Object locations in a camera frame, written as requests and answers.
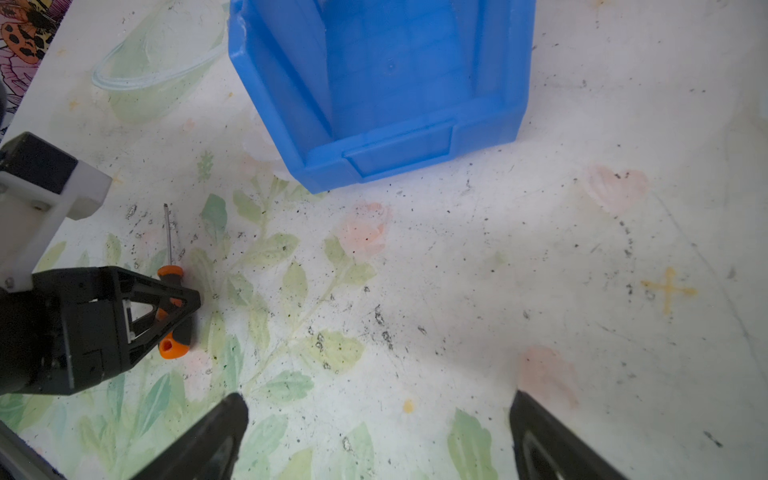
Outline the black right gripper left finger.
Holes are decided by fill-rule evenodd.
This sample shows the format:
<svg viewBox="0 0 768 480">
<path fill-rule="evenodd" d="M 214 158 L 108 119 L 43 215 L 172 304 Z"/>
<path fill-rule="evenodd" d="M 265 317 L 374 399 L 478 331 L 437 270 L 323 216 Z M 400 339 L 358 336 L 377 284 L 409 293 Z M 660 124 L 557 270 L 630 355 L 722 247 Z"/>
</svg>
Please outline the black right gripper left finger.
<svg viewBox="0 0 768 480">
<path fill-rule="evenodd" d="M 245 400 L 231 393 L 134 479 L 230 479 L 247 426 Z"/>
</svg>

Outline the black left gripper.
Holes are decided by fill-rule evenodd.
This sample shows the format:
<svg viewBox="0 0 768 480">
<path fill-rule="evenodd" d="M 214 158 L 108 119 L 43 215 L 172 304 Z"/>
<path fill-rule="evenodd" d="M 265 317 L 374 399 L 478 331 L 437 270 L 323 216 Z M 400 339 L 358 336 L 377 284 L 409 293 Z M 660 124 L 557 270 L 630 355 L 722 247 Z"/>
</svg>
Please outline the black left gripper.
<svg viewBox="0 0 768 480">
<path fill-rule="evenodd" d="M 120 267 L 48 270 L 33 291 L 1 294 L 1 394 L 73 395 L 131 370 L 201 307 L 198 291 Z M 158 319 L 170 298 L 184 305 Z"/>
</svg>

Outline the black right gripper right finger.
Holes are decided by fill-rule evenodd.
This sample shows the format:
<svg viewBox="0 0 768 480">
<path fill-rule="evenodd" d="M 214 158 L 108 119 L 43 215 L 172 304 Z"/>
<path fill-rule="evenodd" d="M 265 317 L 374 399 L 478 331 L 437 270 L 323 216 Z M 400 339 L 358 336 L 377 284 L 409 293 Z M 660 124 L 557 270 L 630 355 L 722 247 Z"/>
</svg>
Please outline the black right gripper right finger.
<svg viewBox="0 0 768 480">
<path fill-rule="evenodd" d="M 514 396 L 509 421 L 520 479 L 626 479 L 522 390 Z"/>
</svg>

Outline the orange black handled screwdriver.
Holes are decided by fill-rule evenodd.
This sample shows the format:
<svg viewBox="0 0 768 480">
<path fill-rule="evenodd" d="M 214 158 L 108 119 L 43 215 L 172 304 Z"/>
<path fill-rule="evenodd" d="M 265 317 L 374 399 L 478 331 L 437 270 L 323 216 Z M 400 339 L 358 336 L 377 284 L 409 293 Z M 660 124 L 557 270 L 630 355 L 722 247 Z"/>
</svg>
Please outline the orange black handled screwdriver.
<svg viewBox="0 0 768 480">
<path fill-rule="evenodd" d="M 170 210 L 167 203 L 163 205 L 163 209 L 166 231 L 167 262 L 158 270 L 157 274 L 158 278 L 163 282 L 169 283 L 172 286 L 180 286 L 184 277 L 184 270 L 180 266 L 174 264 Z M 158 311 L 157 318 L 160 320 L 165 319 L 169 313 L 181 308 L 183 305 L 184 303 L 181 299 L 170 298 L 165 302 L 165 306 Z M 181 322 L 160 342 L 158 349 L 161 357 L 166 360 L 171 360 L 186 355 L 191 348 L 192 331 L 193 327 L 190 320 Z"/>
</svg>

